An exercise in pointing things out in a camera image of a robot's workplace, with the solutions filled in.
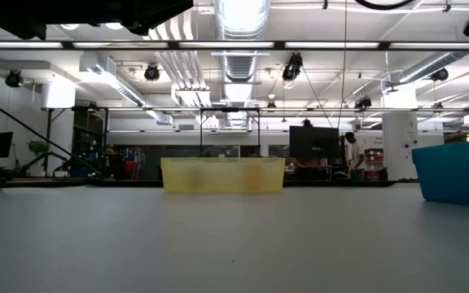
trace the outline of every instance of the overhead structure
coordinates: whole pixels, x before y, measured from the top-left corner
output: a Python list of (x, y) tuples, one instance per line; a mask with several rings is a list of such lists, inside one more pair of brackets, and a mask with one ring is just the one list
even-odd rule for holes
[(27, 0), (11, 3), (0, 0), (0, 28), (24, 40), (46, 40), (47, 24), (122, 25), (131, 33), (146, 36), (151, 28), (193, 7), (193, 0)]
[[(217, 37), (222, 41), (257, 41), (264, 38), (269, 19), (270, 0), (215, 0)], [(250, 50), (245, 53), (256, 53)], [(257, 55), (221, 57), (224, 94), (229, 105), (246, 107), (256, 81)], [(247, 115), (228, 113), (231, 126), (244, 127)]]

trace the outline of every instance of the ceiling light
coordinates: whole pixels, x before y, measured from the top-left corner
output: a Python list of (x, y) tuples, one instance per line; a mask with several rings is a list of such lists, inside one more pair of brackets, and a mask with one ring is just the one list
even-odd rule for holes
[(469, 49), (469, 42), (393, 42), (390, 49)]
[(58, 49), (63, 48), (63, 44), (60, 42), (0, 42), (0, 49), (27, 48)]
[(109, 29), (113, 29), (113, 30), (117, 30), (117, 29), (124, 28), (124, 27), (122, 26), (122, 24), (120, 24), (120, 23), (108, 23), (108, 24), (106, 24), (106, 26), (107, 26)]
[(81, 49), (165, 49), (167, 42), (74, 42), (73, 46)]
[(310, 49), (374, 49), (378, 42), (286, 42), (286, 48), (310, 48)]
[(272, 48), (274, 42), (180, 42), (180, 47), (185, 49), (193, 48), (226, 48), (226, 49), (238, 49), (238, 48)]
[(268, 57), (269, 53), (262, 52), (212, 52), (213, 57)]
[(79, 24), (61, 24), (61, 28), (66, 30), (74, 30), (79, 27)]

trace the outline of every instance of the man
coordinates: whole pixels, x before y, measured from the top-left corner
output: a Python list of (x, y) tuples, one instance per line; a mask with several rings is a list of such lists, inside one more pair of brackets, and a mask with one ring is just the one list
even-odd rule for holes
[(106, 148), (106, 157), (103, 175), (115, 180), (128, 180), (125, 158), (119, 156), (119, 151), (115, 147), (109, 146)]
[(353, 180), (359, 181), (363, 179), (363, 170), (365, 169), (365, 153), (362, 146), (357, 142), (354, 133), (346, 133), (345, 138), (350, 143), (350, 176)]

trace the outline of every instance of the pillar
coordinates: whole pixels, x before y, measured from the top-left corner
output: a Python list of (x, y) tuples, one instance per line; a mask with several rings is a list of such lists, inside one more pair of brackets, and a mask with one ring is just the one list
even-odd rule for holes
[[(75, 93), (75, 85), (69, 81), (45, 84), (42, 87), (43, 107), (73, 107), (75, 105)], [(51, 122), (50, 140), (59, 144), (65, 150), (72, 151), (73, 111), (65, 111), (57, 116), (59, 113), (59, 111), (52, 113), (52, 117), (57, 118)], [(55, 146), (50, 146), (50, 151), (70, 159), (69, 155)], [(48, 158), (47, 172), (52, 174), (54, 169), (61, 164), (61, 159), (50, 156)]]
[[(396, 90), (384, 93), (384, 107), (417, 108), (415, 88), (412, 85), (399, 86)], [(417, 112), (384, 113), (383, 137), (388, 180), (417, 178), (412, 161), (412, 150), (418, 144)]]

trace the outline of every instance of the cable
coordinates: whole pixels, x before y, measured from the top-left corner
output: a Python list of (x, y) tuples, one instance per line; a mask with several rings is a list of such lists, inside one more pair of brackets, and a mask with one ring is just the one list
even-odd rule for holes
[(343, 111), (343, 102), (345, 100), (345, 68), (347, 67), (347, 24), (348, 24), (348, 12), (347, 12), (348, 0), (345, 0), (345, 24), (344, 24), (344, 47), (343, 47), (343, 80), (341, 83), (341, 103), (340, 103), (340, 114), (338, 115), (338, 129), (340, 128), (341, 122), (341, 111)]
[(327, 113), (325, 112), (325, 109), (323, 109), (322, 103), (319, 101), (318, 95), (316, 94), (316, 91), (314, 90), (313, 84), (310, 82), (310, 78), (309, 78), (309, 75), (307, 74), (307, 71), (305, 70), (305, 68), (304, 68), (303, 66), (302, 66), (302, 68), (303, 68), (303, 71), (304, 71), (304, 73), (305, 73), (305, 77), (307, 77), (307, 81), (309, 82), (310, 89), (313, 91), (314, 97), (315, 97), (316, 100), (318, 101), (319, 107), (320, 107), (320, 108), (322, 109), (322, 111), (323, 111), (323, 115), (325, 116), (325, 118), (327, 118), (327, 121), (329, 121), (329, 125), (331, 126), (331, 128), (334, 128), (334, 127), (332, 126), (331, 120), (329, 119), (329, 117), (327, 116)]
[(399, 8), (399, 7), (403, 7), (404, 5), (408, 5), (410, 3), (412, 3), (414, 0), (405, 0), (405, 1), (402, 1), (402, 2), (399, 2), (399, 3), (396, 3), (396, 4), (391, 4), (391, 5), (379, 5), (379, 4), (374, 4), (374, 3), (370, 3), (368, 2), (367, 0), (356, 0), (356, 2), (368, 9), (372, 9), (372, 10), (379, 10), (379, 11), (389, 11), (389, 10), (394, 10), (396, 8)]

